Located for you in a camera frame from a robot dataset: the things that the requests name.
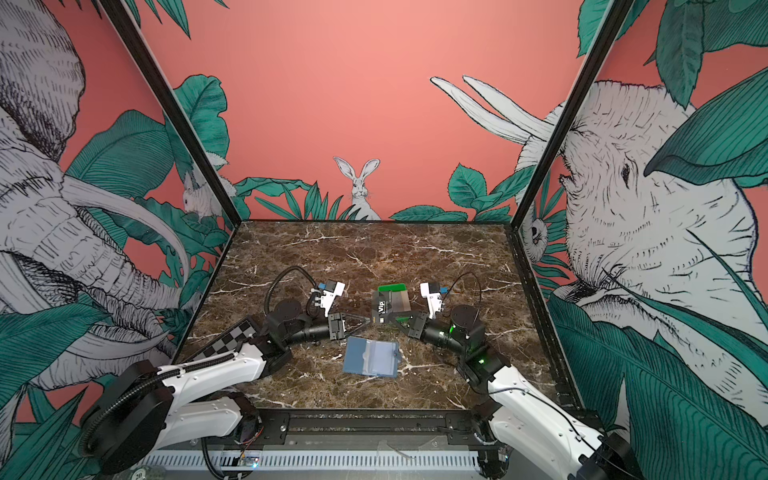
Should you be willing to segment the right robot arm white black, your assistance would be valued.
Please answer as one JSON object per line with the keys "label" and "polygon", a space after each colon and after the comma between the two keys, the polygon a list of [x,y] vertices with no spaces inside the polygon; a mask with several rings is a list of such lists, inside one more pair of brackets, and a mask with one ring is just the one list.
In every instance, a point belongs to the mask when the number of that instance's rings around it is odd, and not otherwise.
{"label": "right robot arm white black", "polygon": [[535,388],[488,342],[479,310],[452,309],[450,321],[423,311],[390,312],[386,321],[408,337],[458,355],[457,371],[485,395],[478,439],[520,452],[552,479],[641,479],[629,444],[568,413]]}

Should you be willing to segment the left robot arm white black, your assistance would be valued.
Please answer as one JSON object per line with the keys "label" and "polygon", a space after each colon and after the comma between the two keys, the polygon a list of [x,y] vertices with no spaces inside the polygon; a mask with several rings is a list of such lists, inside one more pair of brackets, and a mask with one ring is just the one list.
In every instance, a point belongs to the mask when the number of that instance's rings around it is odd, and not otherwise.
{"label": "left robot arm white black", "polygon": [[299,301],[283,300],[265,315],[257,334],[232,350],[163,367],[138,361],[83,416],[78,452],[95,459],[102,473],[116,474],[185,440],[226,437],[236,430],[252,440],[261,430],[257,409],[240,394],[207,397],[273,375],[291,360],[294,344],[346,339],[371,322],[323,307],[309,314]]}

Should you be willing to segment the blue leather card holder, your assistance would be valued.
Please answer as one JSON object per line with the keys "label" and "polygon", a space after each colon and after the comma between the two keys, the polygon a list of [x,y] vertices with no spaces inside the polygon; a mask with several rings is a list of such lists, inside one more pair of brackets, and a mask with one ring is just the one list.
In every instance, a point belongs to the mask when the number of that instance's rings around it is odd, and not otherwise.
{"label": "blue leather card holder", "polygon": [[366,377],[395,378],[400,360],[397,342],[350,337],[347,340],[343,372]]}

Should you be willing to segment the green plastic card tray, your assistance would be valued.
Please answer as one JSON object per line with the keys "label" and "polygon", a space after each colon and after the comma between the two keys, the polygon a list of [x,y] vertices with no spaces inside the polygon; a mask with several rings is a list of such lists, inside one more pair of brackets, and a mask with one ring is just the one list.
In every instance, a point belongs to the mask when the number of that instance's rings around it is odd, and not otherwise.
{"label": "green plastic card tray", "polygon": [[386,284],[377,287],[378,292],[403,292],[407,290],[408,288],[404,283]]}

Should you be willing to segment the black VIP credit card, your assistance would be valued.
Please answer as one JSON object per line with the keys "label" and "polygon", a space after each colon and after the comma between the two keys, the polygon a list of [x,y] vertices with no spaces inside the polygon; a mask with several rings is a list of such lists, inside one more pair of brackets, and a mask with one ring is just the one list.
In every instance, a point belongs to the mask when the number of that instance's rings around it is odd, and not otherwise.
{"label": "black VIP credit card", "polygon": [[375,291],[372,295],[372,319],[376,324],[386,322],[389,307],[390,293],[388,291]]}

